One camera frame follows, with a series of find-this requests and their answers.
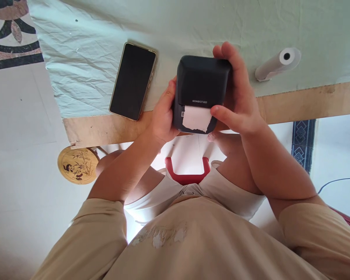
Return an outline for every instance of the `phone screen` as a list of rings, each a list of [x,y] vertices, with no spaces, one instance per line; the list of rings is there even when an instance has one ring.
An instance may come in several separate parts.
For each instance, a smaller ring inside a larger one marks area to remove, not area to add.
[[[136,121],[139,119],[155,61],[155,52],[126,43],[110,112]]]

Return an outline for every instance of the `beige shirt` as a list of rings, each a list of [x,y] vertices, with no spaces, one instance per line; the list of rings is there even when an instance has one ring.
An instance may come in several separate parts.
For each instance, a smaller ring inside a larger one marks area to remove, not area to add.
[[[282,211],[289,248],[203,197],[171,206],[127,245],[123,205],[84,202],[33,279],[350,279],[350,226],[325,206]]]

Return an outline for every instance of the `wooden table edge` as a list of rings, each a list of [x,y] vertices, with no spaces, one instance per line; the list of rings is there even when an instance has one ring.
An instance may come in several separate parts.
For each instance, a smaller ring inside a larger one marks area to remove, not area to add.
[[[350,82],[258,97],[259,110],[268,124],[350,114]],[[85,148],[134,141],[149,125],[152,112],[139,121],[117,115],[63,119],[70,145]],[[218,123],[217,130],[228,127]]]

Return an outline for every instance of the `red stool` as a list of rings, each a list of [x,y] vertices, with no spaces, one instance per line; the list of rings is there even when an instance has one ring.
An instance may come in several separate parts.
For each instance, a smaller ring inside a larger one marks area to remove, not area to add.
[[[167,171],[169,172],[171,178],[178,182],[180,185],[188,185],[188,184],[199,184],[203,178],[210,172],[210,165],[209,165],[209,159],[207,157],[202,158],[203,162],[203,174],[197,174],[197,175],[178,175],[174,173],[174,169],[172,167],[172,161],[170,157],[165,158],[164,160],[166,164]]]

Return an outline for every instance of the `black label printer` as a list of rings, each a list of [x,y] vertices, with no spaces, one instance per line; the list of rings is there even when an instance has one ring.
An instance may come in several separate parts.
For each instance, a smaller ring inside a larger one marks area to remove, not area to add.
[[[190,110],[195,109],[193,114],[197,114],[197,110],[200,110],[191,107],[211,109],[214,105],[222,105],[231,70],[231,64],[225,59],[190,55],[181,58],[178,65],[176,94],[173,104],[173,125],[179,131],[208,134],[214,130],[217,123],[214,117],[211,118],[208,125],[206,123],[207,129],[200,130],[185,127],[183,125],[185,106],[189,106],[187,110],[189,108]]]

